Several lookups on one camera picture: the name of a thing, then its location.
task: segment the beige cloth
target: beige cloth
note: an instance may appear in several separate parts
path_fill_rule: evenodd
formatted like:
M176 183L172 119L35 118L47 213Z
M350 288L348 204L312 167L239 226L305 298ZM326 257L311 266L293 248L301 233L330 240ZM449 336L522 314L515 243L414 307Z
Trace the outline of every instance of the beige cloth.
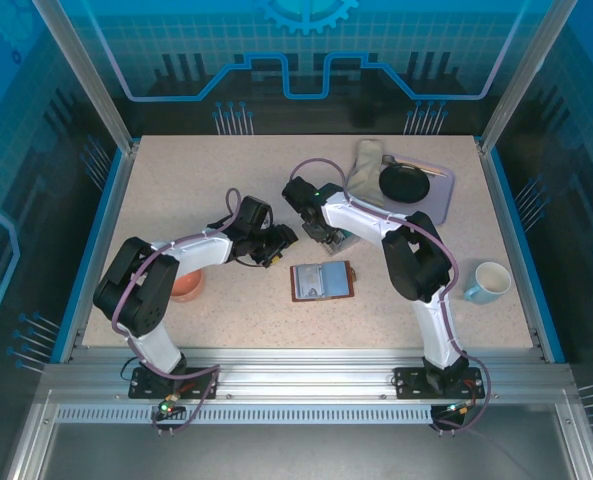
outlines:
M377 207L385 206L385 197L378 186L383 144L378 140L358 142L356 163L347 180L347 190L356 198Z

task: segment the black mounting plate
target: black mounting plate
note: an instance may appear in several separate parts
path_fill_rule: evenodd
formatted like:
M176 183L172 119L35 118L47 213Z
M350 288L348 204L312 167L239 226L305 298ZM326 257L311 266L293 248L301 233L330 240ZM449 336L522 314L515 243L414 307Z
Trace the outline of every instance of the black mounting plate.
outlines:
M454 399L468 400L472 398L472 391L465 384L465 380L471 380L477 385L474 389L476 399L485 398L485 388L482 384L480 369L469 367L461 379L445 391L445 395L440 395L427 383L425 369L418 368L395 368L392 384L396 387L396 398L398 400L433 400L433 399Z
M196 373L204 370L204 368L186 368L184 375L189 373ZM183 392L180 396L186 400L199 400L205 392L205 388L209 384L212 374L201 375L200 377L188 380L194 383L194 386ZM132 380L129 386L127 396L134 399L148 399L148 400L162 400L167 395L174 393L174 382L161 381L161 377L153 373L148 368L137 367L132 372ZM218 378L212 385L211 391L207 394L207 399L212 400L216 398L216 388L218 385Z

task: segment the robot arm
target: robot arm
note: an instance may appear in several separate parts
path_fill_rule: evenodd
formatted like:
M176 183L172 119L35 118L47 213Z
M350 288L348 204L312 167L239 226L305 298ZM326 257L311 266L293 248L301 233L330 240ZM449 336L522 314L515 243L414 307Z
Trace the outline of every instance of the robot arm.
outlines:
M230 217L207 226L217 229ZM174 282L188 273L211 265L228 263L249 255L259 266L269 267L282 251L298 239L285 225L273 225L271 207L247 196L237 218L220 233L175 244L145 270L121 309L119 326L145 360L164 373L182 374L185 359L167 333L162 319ZM125 241L94 292L94 305L111 320L132 275L165 243L149 244L133 237Z
M317 190L301 177L285 186L283 197L301 215L305 221L304 230L317 242L333 242L340 229L383 248L392 285L412 301L418 318L427 382L437 393L453 385L469 362L450 341L439 303L439 296L450 280L451 263L431 241L391 220L394 217L404 219L440 238L429 217L422 212L406 217L364 204L382 214L383 219L357 208L354 203L362 204L360 200L348 202L337 185L327 184ZM417 246L415 251L410 244ZM453 332L449 300L445 298L444 301Z

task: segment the blue edge trim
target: blue edge trim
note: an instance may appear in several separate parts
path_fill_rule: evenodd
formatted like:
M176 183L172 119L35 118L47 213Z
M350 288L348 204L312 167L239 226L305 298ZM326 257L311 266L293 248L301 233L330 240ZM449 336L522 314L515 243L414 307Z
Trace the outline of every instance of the blue edge trim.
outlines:
M87 239L87 245L85 246L83 258L81 259L80 267L78 268L78 273L76 274L76 280L74 281L74 286L72 287L72 293L69 297L69 301L67 302L67 308L65 309L65 315L63 316L63 322L58 333L58 338L56 339L56 344L54 346L54 350L52 351L52 363L58 363L58 359L61 357L65 348L67 334L69 333L69 329L71 328L72 322L74 320L74 311L76 310L76 305L79 301L80 293L83 287L83 280L85 279L85 274L87 273L87 269L89 267L92 252L96 246L98 232L100 230L103 217L105 216L105 211L109 202L109 196L116 180L116 173L118 171L121 157L122 152L117 150L116 155L114 156L114 161L112 162L112 168L109 171L105 190L103 191L100 203L98 204L98 210L96 211L96 216L94 217L94 223L92 224L92 229L89 233L89 238ZM553 360L556 363L565 363L565 356L563 355L563 350L560 346L560 341L558 340L556 327L554 326L554 321L552 320L551 313L549 312L549 307L547 306L547 301L545 300L545 293L543 292L543 287L540 283L540 279L538 278L538 273L536 272L536 265L534 264L534 259L532 258L531 251L529 250L529 245L527 244L527 237L525 236L525 232L521 226L520 217L518 216L518 211L516 210L516 205L514 204L511 190L509 188L509 182L505 176L505 171L503 170L500 156L498 155L496 148L492 150L491 157L498 174L500 187L507 202L512 225L516 231L518 245L520 247L521 254L523 255L523 259L525 260L525 265L527 266L527 274L529 275L532 283L534 296L536 297L536 303L543 320L545 335L547 335L546 340L549 343L550 349L552 351Z
M120 149L116 149L116 154L114 155L114 160L112 161L112 166L109 169L109 175L107 176L107 182L105 182L105 188L103 190L103 194L100 197L100 202L98 203L98 209L96 210L94 223L92 224L92 229L89 232L89 237L87 237L87 245L85 245L85 251L83 252L83 257L81 258L80 266L78 267L78 273L76 274L76 279L74 280L74 285L72 286L72 293L69 296L67 308L65 309L65 314L63 315L63 322L61 323L60 330L58 331L58 337L56 337L56 344L52 350L50 363L60 363L60 357L63 354L63 350L65 349L67 335L69 334L69 330L72 328L76 305L80 299L81 290L83 289L83 281L85 280L85 275L87 274L87 269L89 268L92 252L94 251L94 247L96 247L96 240L98 239L100 225L103 222L103 217L105 216L105 211L107 210L109 196L111 195L112 189L114 188L114 182L116 181L116 174L118 173L118 167L120 166L122 156L123 152L121 152Z
M503 165L496 147L492 149L491 157L498 174L500 188L502 189L503 196L507 202L507 208L509 209L509 216L511 217L512 225L516 231L518 246L520 247L520 252L523 256L523 259L525 260L525 265L527 266L527 274L529 275L529 279L532 282L532 289L534 291L534 296L536 297L538 310L540 311L540 316L543 319L545 335L547 336L547 338L544 340L549 343L549 348L552 351L554 362L565 363L565 355L563 354L563 349L560 346L558 334L556 333L556 327L554 326L552 315L549 311L549 307L547 306L547 301L545 300L545 292L543 292L543 287L540 283L540 279L538 278L536 265L534 264L532 253L529 250L527 237L525 236L525 232L523 231L523 227L520 223L520 217L518 216L518 210L516 209L516 204L514 203L514 197L512 196L511 190L509 189L509 182L507 181L507 176L505 175L505 170L503 169Z

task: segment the table surface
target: table surface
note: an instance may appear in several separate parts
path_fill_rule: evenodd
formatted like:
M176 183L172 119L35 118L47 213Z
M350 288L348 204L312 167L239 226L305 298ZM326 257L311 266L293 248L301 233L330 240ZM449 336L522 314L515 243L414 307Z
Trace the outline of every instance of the table surface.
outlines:
M420 329L409 301L392 287L382 249L361 241L329 257L301 228L300 217L281 197L293 167L325 157L346 172L362 138L385 150L454 171L456 182L446 222L438 232L455 255L461 279L450 294L459 340L465 347L529 348L532 341L515 286L496 302L477 306L462 299L467 277L487 260L509 261L474 139L471 136L145 136L129 180L105 268L123 241L172 240L201 231L226 215L229 187L268 202L275 223L299 241L269 269L237 263L208 267L203 293L194 301L170 302L167 329L181 347L232 348L418 348ZM326 165L299 174L316 186L339 183ZM355 296L293 303L289 267L349 260L356 271ZM93 308L83 343L124 346Z

